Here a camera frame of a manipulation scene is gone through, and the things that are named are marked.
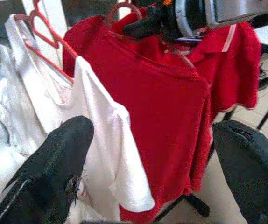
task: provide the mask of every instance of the sleeve hem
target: sleeve hem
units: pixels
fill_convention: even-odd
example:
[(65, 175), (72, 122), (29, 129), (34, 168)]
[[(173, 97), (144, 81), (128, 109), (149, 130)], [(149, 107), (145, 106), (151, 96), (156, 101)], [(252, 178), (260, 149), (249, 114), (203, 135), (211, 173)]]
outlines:
[(133, 202), (119, 202), (120, 205), (131, 212), (143, 212), (143, 211), (148, 211), (151, 210), (155, 206), (155, 201), (153, 198), (149, 198), (143, 201), (139, 201), (136, 203)]

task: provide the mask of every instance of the red fabric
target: red fabric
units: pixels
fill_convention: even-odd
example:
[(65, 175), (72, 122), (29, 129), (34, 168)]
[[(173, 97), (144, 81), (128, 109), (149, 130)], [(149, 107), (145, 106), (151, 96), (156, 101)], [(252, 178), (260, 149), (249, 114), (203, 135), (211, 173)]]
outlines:
[[(140, 9), (146, 16), (146, 8)], [(134, 14), (114, 23), (112, 30), (122, 34), (122, 28), (137, 20)], [(211, 121), (218, 112), (226, 111), (235, 104), (254, 108), (257, 103), (261, 44), (255, 31), (247, 22), (239, 23), (230, 42), (229, 49), (222, 52), (229, 36), (230, 26), (208, 30), (202, 42), (187, 55), (201, 77), (211, 86)], [(152, 36), (134, 44), (120, 40), (140, 55), (159, 63), (183, 67), (186, 64), (177, 56), (164, 54), (164, 46)], [(184, 45), (177, 45), (182, 51)]]
[[(152, 221), (164, 203), (201, 188), (211, 142), (210, 88), (195, 68), (164, 53), (164, 44), (154, 44), (158, 54), (146, 57), (152, 56), (152, 48), (124, 45), (103, 20), (94, 16), (81, 21), (64, 39), (130, 113), (156, 205), (142, 213), (121, 208), (121, 218), (144, 223)], [(74, 59), (67, 52), (63, 58), (64, 71), (72, 75)]]

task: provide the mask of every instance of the floor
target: floor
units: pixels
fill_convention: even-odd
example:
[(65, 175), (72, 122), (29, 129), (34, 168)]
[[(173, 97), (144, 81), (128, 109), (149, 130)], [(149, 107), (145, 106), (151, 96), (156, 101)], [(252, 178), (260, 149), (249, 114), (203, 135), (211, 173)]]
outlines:
[[(263, 55), (262, 61), (262, 68), (268, 75), (268, 55)], [(256, 128), (267, 110), (268, 87), (259, 92), (259, 102), (254, 110), (239, 106), (235, 110), (233, 119)], [(223, 116), (220, 114), (216, 122), (221, 121)], [(268, 120), (261, 132), (268, 138)], [(216, 153), (207, 166), (202, 191), (195, 195), (210, 206), (211, 213), (208, 218), (203, 218), (186, 201), (182, 201), (161, 221), (164, 223), (247, 224), (226, 184)]]

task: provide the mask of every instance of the light gray garment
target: light gray garment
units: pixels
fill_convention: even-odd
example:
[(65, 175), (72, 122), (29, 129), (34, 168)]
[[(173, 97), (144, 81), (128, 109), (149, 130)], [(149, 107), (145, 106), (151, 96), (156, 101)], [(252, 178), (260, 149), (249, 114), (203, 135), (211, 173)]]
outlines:
[(15, 69), (11, 49), (0, 45), (0, 194), (46, 137)]

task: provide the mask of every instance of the white t-shirt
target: white t-shirt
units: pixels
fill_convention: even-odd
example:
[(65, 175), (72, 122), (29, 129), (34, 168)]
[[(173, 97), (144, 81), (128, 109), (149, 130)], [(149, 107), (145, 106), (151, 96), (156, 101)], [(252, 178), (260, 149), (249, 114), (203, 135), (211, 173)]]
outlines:
[(6, 29), (17, 70), (44, 130), (49, 133), (78, 115), (93, 122), (95, 132), (82, 178), (95, 211), (120, 220), (119, 204), (133, 212), (152, 209), (155, 202), (125, 107), (113, 101), (82, 57), (76, 58), (72, 85), (26, 48), (24, 40), (38, 46), (23, 21), (10, 15)]
[(14, 64), (10, 48), (0, 45), (0, 194), (47, 137)]

